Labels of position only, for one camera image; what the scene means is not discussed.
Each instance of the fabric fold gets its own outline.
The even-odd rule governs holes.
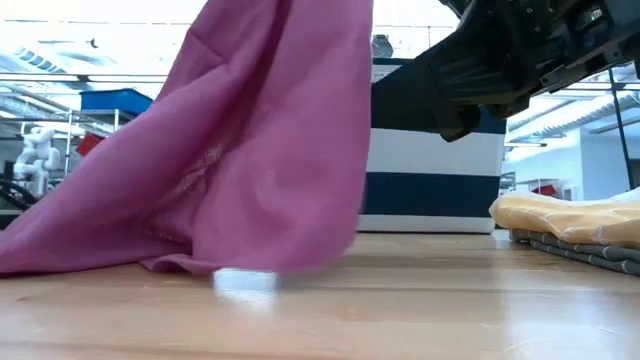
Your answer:
[[[372,0],[210,0],[148,112],[0,237],[0,274],[293,271],[354,238]]]

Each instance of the yellow towel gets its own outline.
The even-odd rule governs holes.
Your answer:
[[[499,197],[489,211],[507,229],[550,232],[573,244],[640,248],[640,188],[600,201],[513,192]]]

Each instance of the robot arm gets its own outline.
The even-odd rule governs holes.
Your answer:
[[[372,86],[372,127],[457,140],[483,112],[500,121],[532,96],[617,64],[640,63],[637,0],[440,0],[447,39]]]

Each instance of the gray towel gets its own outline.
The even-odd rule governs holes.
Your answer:
[[[640,276],[640,250],[617,246],[570,244],[558,239],[553,234],[517,229],[511,230],[511,239],[528,242],[535,249],[554,255]]]

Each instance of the red object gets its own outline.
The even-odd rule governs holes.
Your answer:
[[[87,133],[84,136],[84,139],[80,142],[80,144],[76,147],[76,152],[82,156],[87,156],[93,148],[98,146],[100,142],[104,140],[102,136],[98,136],[96,134]]]
[[[555,186],[553,185],[542,185],[538,188],[533,189],[533,192],[540,195],[553,196],[558,193]]]

